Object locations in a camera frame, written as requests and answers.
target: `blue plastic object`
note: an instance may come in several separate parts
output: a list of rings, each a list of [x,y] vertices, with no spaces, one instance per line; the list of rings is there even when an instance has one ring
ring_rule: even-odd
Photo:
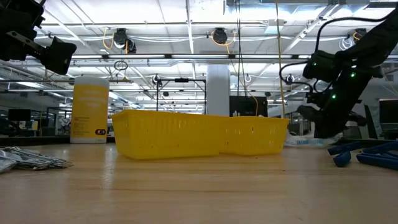
[[[361,153],[356,158],[363,164],[398,170],[398,159],[391,156]]]
[[[368,154],[383,154],[394,149],[398,149],[398,141],[383,144],[381,146],[370,147],[364,149],[363,152]]]
[[[336,157],[333,158],[337,167],[345,167],[349,164],[351,160],[351,153],[350,152],[343,152]]]
[[[330,149],[328,149],[329,155],[333,156],[333,155],[337,155],[337,154],[341,154],[343,152],[350,152],[356,149],[361,149],[362,148],[362,144],[360,142],[353,142],[350,144],[345,144],[343,146],[335,146],[332,147]]]

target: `white pillar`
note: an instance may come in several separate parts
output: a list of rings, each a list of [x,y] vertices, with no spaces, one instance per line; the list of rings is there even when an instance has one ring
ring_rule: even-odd
[[[230,71],[228,65],[207,66],[207,113],[229,116]]]

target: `yellow plastic basket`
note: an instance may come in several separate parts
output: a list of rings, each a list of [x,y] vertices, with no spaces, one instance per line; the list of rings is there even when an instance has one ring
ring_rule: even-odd
[[[140,110],[124,110],[112,120],[118,152],[133,159],[278,153],[289,123]]]

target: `table surface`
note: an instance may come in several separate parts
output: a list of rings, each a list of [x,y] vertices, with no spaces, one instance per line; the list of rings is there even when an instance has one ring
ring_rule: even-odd
[[[37,146],[62,170],[0,175],[0,223],[397,223],[398,172],[325,149],[134,161],[114,144]]]

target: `workshop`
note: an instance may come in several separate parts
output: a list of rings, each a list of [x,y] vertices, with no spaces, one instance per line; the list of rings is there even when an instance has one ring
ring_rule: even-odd
[[[0,40],[0,223],[397,223],[398,0],[0,0]]]

